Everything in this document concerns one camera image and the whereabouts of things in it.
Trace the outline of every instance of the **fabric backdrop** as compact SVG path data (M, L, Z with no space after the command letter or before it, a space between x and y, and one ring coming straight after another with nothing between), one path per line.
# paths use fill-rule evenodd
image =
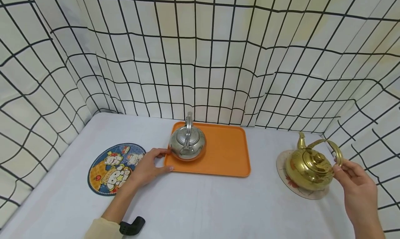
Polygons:
M98 112L319 133L400 226L400 0L0 0L0 226Z

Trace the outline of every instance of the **hand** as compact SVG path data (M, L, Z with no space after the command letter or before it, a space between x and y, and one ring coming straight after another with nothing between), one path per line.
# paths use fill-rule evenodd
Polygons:
M377 214L377 187L363 168L343 160L340 168L334 165L335 179L344 190L344 205L354 226L356 238L384 238Z
M154 159L164 157L166 153L170 153L170 151L167 149L151 149L143 156L124 185L133 184L142 187L153 181L157 176L172 171L173 166L156 168L154 165Z

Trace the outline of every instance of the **sleeve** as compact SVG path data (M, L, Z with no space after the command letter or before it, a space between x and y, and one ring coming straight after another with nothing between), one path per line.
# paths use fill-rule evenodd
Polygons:
M98 218L93 220L84 239L122 239L123 235L119 232L119 224Z

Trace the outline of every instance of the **teapot lid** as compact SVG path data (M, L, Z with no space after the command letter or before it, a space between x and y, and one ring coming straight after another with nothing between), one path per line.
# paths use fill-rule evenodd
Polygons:
M186 131L187 128L186 126L181 127L179 131L176 134L176 139L179 142L179 144L184 145L185 144L185 139L186 139ZM200 140L200 134L198 132L198 128L192 126L192 131L189 139L189 146L194 145Z
M316 150L305 149L303 153L304 163L308 168L315 173L325 175L332 171L331 163L326 159L326 157Z

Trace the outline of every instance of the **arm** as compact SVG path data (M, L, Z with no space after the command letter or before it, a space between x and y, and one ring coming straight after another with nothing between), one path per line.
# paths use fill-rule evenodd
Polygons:
M356 239L384 239L377 214L377 187L357 163L344 160L334 165L335 178L344 190L344 205Z
M144 155L135 170L118 190L102 217L93 221L85 234L85 239L122 238L123 235L119 233L119 223L123 220L138 189L153 181L157 176L173 170L172 166L156 168L154 165L154 159L163 157L165 153L169 153L169 151L153 148Z

